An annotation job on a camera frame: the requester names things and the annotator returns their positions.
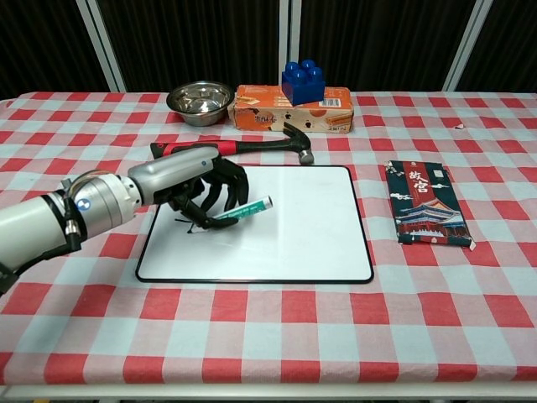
cardboard box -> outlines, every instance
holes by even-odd
[[[351,93],[343,87],[327,87],[322,102],[293,107],[280,86],[239,86],[227,111],[236,128],[275,132],[289,122],[303,132],[349,133],[354,115]]]

toy building block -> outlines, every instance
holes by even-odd
[[[290,61],[282,72],[282,92],[293,106],[322,101],[325,97],[322,69],[313,60],[303,60],[302,66]]]

hammer head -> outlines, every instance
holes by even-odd
[[[313,164],[315,158],[311,153],[311,142],[308,136],[302,130],[287,122],[284,122],[284,134],[289,137],[292,148],[298,153],[300,164]]]

book cover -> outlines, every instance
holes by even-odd
[[[475,248],[442,164],[389,161],[386,180],[401,243],[429,242]]]

metal bowl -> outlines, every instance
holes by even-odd
[[[166,97],[166,104],[192,126],[209,126],[227,112],[235,92],[215,81],[195,81],[178,86]]]

